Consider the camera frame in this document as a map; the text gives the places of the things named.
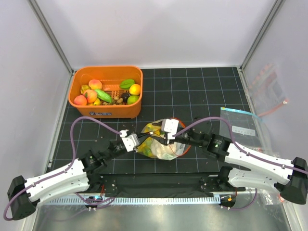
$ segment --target lemon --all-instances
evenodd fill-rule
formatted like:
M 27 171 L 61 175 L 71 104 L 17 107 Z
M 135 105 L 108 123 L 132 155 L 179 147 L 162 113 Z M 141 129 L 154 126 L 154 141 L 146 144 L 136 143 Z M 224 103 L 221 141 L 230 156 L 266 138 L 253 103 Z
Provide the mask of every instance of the lemon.
M 127 99 L 127 104 L 133 104 L 139 99 L 139 95 L 131 95 Z
M 140 95 L 140 91 L 141 91 L 141 87 L 139 84 L 133 84 L 131 85 L 131 87 L 129 88 L 129 93 L 131 95 Z

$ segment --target green cucumber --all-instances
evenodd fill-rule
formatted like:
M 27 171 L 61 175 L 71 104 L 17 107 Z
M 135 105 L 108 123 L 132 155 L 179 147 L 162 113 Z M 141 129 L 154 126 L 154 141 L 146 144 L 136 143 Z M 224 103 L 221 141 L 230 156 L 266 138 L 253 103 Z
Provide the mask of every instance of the green cucumber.
M 124 90 L 129 90 L 129 88 L 131 87 L 131 85 L 135 84 L 135 81 L 131 78 L 129 79 L 125 79 L 121 82 L 120 84 L 120 88 L 124 89 Z
M 106 92 L 104 92 L 103 90 L 100 89 L 95 89 L 96 93 L 97 93 L 97 97 L 107 103 L 111 103 L 112 102 L 112 98 L 109 94 L 107 94 Z

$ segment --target orange basket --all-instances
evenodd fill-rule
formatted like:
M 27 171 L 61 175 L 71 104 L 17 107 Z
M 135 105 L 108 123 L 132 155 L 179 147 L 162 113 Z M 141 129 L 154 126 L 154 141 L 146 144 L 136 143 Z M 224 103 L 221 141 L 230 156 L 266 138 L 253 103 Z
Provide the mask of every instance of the orange basket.
M 92 79 L 97 79 L 103 84 L 103 91 L 111 97 L 120 97 L 122 93 L 128 92 L 120 88 L 120 83 L 125 79 L 133 79 L 141 86 L 139 99 L 130 105 L 100 105 L 79 106 L 73 103 L 74 98 L 80 95 L 82 85 L 88 84 Z M 84 116 L 93 118 L 135 118 L 141 110 L 143 74 L 135 66 L 89 66 L 78 70 L 73 79 L 68 100 Z

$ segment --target produce bag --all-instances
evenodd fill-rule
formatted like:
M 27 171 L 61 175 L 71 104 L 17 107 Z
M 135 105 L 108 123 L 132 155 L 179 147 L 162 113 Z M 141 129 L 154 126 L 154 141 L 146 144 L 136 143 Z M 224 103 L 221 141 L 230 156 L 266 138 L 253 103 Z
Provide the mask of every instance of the produce bag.
M 147 124 L 141 132 L 153 132 L 153 136 L 164 137 L 165 133 L 161 131 L 161 127 L 156 125 L 162 120 L 157 120 L 155 122 Z M 179 122 L 179 127 L 184 128 L 184 124 Z M 149 158 L 158 158 L 161 160 L 173 160 L 179 156 L 182 156 L 188 152 L 190 146 L 174 142 L 169 145 L 162 145 L 157 140 L 149 137 L 147 138 L 142 145 L 140 145 L 137 149 L 137 152 L 145 155 Z

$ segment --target white backdrop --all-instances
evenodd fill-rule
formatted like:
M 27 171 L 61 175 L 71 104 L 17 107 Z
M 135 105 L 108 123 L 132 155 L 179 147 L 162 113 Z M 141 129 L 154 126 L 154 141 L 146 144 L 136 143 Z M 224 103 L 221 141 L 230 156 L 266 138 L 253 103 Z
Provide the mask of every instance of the white backdrop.
M 69 73 L 27 1 L 0 1 L 0 31 L 2 214 L 12 179 L 43 173 Z M 20 230 L 23 221 L 1 218 L 0 230 Z
M 291 160 L 296 156 L 308 160 L 307 22 L 307 1 L 285 1 L 245 70 L 251 83 L 266 64 L 276 65 L 278 82 L 289 103 L 263 120 L 271 134 L 274 151 Z M 302 220 L 305 223 L 308 205 L 299 207 L 305 214 Z
M 274 0 L 37 0 L 73 68 L 241 65 Z

